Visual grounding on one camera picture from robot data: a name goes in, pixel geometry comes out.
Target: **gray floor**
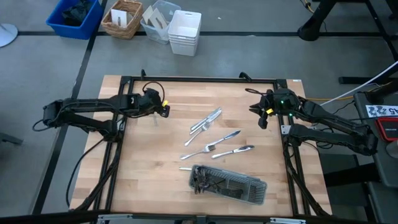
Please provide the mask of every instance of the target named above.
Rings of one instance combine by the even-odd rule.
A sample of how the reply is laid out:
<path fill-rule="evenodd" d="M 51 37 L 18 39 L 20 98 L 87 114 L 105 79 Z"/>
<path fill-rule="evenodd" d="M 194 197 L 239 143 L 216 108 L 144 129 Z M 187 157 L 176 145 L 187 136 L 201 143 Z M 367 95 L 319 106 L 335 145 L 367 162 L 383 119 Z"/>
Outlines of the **gray floor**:
<path fill-rule="evenodd" d="M 2 0 L 0 22 L 15 24 L 21 31 L 51 31 L 45 20 L 57 2 Z M 109 0 L 106 8 L 114 2 Z M 155 1 L 142 2 L 146 8 Z M 310 17 L 301 3 L 294 0 L 172 2 L 183 10 L 202 13 L 202 31 L 295 32 Z M 388 20 L 391 12 L 386 3 L 372 3 L 387 31 L 395 34 L 397 22 Z M 364 4 L 337 4 L 326 24 L 329 32 L 377 31 Z M 30 212 L 56 133 L 35 133 L 31 126 L 42 116 L 43 105 L 70 96 L 87 43 L 58 36 L 19 36 L 0 49 L 0 131 L 24 139 L 21 147 L 1 144 L 0 216 Z M 148 75 L 236 77 L 245 71 L 253 78 L 301 79 L 308 97 L 329 98 L 355 87 L 339 85 L 338 77 L 370 77 L 392 62 L 381 38 L 329 37 L 304 42 L 298 37 L 203 36 L 197 55 L 184 57 L 174 55 L 170 45 L 157 44 L 145 36 L 132 40 L 100 36 L 95 40 L 79 97 L 97 97 L 103 75 L 137 75 L 143 68 Z M 331 103 L 326 109 L 334 111 L 343 104 Z M 340 115 L 357 116 L 353 107 Z M 44 212 L 67 210 L 66 185 L 86 137 L 77 128 L 68 130 Z M 336 147 L 322 153 L 351 151 Z M 372 159 L 359 157 L 359 161 L 365 164 Z M 343 205 L 333 206 L 333 212 L 348 218 L 363 216 L 361 211 Z"/>

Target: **butter knife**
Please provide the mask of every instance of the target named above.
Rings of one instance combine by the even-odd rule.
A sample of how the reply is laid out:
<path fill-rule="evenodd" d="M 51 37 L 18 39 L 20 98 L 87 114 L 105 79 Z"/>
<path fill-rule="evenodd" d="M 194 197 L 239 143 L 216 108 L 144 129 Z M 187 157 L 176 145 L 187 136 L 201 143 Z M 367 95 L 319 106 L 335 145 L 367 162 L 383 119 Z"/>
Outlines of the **butter knife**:
<path fill-rule="evenodd" d="M 199 126 L 202 126 L 202 125 L 206 122 L 207 119 L 210 119 L 214 114 L 216 114 L 216 113 L 217 113 L 218 111 L 220 111 L 220 110 L 221 110 L 221 107 L 215 109 L 213 112 L 211 112 L 211 113 L 209 114 L 209 116 L 207 116 L 207 117 L 204 118 L 203 120 L 199 121 L 197 124 L 193 125 L 193 126 L 191 127 L 191 131 L 196 130 L 197 127 L 199 127 Z"/>
<path fill-rule="evenodd" d="M 212 116 L 210 116 L 205 122 L 203 122 L 203 124 L 201 124 L 200 126 L 198 126 L 195 130 L 191 131 L 189 133 L 189 135 L 195 133 L 196 131 L 198 131 L 203 125 L 205 125 L 206 123 L 210 123 L 212 121 L 214 121 L 220 114 L 221 114 L 221 110 L 217 111 L 215 114 L 213 114 Z"/>
<path fill-rule="evenodd" d="M 215 145 L 215 144 L 218 144 L 218 143 L 220 143 L 220 142 L 222 142 L 222 141 L 224 141 L 224 140 L 227 140 L 227 139 L 230 139 L 230 138 L 232 138 L 232 137 L 235 137 L 235 136 L 236 136 L 237 134 L 239 134 L 240 132 L 241 132 L 241 130 L 234 131 L 234 132 L 232 132 L 231 134 L 229 134 L 229 135 L 223 137 L 222 139 L 217 140 L 217 141 L 212 142 L 212 143 L 209 143 L 209 144 L 207 144 L 207 145 Z"/>
<path fill-rule="evenodd" d="M 225 155 L 232 154 L 232 153 L 237 153 L 237 152 L 244 152 L 244 151 L 248 151 L 248 150 L 253 149 L 253 148 L 254 148 L 254 146 L 252 146 L 252 145 L 242 146 L 239 149 L 234 149 L 234 150 L 229 151 L 229 152 L 224 152 L 224 153 L 212 155 L 211 158 L 212 159 L 216 159 L 216 158 L 219 158 L 221 156 L 225 156 Z"/>

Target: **cutlery tray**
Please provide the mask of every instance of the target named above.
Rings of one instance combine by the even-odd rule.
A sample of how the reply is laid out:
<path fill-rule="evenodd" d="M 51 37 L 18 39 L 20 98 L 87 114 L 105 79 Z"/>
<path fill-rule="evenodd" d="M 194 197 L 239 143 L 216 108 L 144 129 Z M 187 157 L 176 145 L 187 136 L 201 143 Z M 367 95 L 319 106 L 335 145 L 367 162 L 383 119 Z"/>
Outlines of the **cutlery tray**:
<path fill-rule="evenodd" d="M 199 167 L 209 176 L 210 187 L 205 191 L 255 205 L 264 203 L 267 189 L 267 184 L 264 181 L 214 167 L 193 165 L 189 178 L 189 186 L 191 188 L 195 187 L 193 176 L 195 169 Z"/>

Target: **silver fork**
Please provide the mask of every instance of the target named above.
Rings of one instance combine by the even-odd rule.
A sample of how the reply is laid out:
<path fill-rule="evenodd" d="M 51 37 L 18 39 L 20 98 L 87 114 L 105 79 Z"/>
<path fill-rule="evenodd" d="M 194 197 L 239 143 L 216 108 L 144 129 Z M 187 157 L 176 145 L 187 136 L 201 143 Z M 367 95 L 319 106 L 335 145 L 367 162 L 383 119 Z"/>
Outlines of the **silver fork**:
<path fill-rule="evenodd" d="M 215 150 L 215 149 L 216 149 L 216 146 L 214 146 L 214 145 L 206 145 L 205 148 L 204 148 L 202 151 L 195 152 L 195 153 L 188 154 L 188 155 L 181 155 L 181 156 L 180 156 L 180 159 L 181 159 L 181 160 L 188 159 L 189 157 L 194 156 L 194 155 L 196 155 L 196 154 L 199 154 L 199 153 L 208 153 L 208 152 L 213 151 L 213 150 Z"/>
<path fill-rule="evenodd" d="M 194 134 L 194 135 L 192 136 L 192 138 L 189 139 L 189 140 L 184 144 L 184 146 L 187 147 L 187 146 L 192 142 L 192 140 L 193 140 L 196 136 L 198 136 L 198 134 L 200 134 L 202 131 L 206 131 L 209 127 L 210 127 L 210 123 L 204 124 L 204 125 L 201 127 L 200 131 L 198 131 L 196 134 Z"/>

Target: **wooden table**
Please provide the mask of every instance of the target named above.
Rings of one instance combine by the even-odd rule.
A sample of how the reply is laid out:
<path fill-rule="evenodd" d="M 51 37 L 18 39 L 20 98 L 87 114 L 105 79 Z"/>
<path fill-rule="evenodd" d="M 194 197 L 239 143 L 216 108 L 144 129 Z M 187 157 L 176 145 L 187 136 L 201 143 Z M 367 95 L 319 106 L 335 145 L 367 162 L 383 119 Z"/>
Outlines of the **wooden table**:
<path fill-rule="evenodd" d="M 121 76 L 106 75 L 99 98 L 118 94 Z M 133 93 L 142 93 L 146 82 L 134 82 Z M 112 201 L 112 212 L 158 214 L 207 214 L 242 216 L 292 216 L 285 161 L 282 155 L 279 124 L 276 117 L 268 119 L 266 130 L 257 125 L 258 115 L 250 112 L 249 105 L 259 101 L 259 95 L 244 91 L 253 88 L 265 92 L 271 84 L 254 83 L 203 83 L 161 82 L 165 99 L 171 107 L 170 116 L 153 116 L 128 119 L 123 149 Z M 287 80 L 288 87 L 300 96 L 304 95 L 300 80 Z M 157 85 L 148 87 L 160 90 Z M 188 147 L 190 127 L 206 117 L 217 107 L 223 112 L 208 131 L 201 133 Z M 94 119 L 111 119 L 111 113 L 95 113 Z M 206 143 L 215 141 L 235 130 L 236 137 L 223 141 L 209 154 L 199 154 L 181 161 L 181 154 L 201 150 Z M 90 133 L 86 150 L 98 142 L 101 136 Z M 211 159 L 211 155 L 230 151 L 245 144 L 255 149 Z M 97 184 L 103 162 L 105 143 L 100 144 L 82 161 L 71 208 L 79 206 Z M 324 210 L 331 213 L 325 181 L 318 152 L 303 144 L 300 146 L 306 185 Z M 258 177 L 267 182 L 263 205 L 251 205 L 205 193 L 195 195 L 188 186 L 189 171 L 179 167 L 204 164 Z M 107 186 L 101 206 L 104 207 Z M 296 186 L 299 210 L 301 195 Z"/>

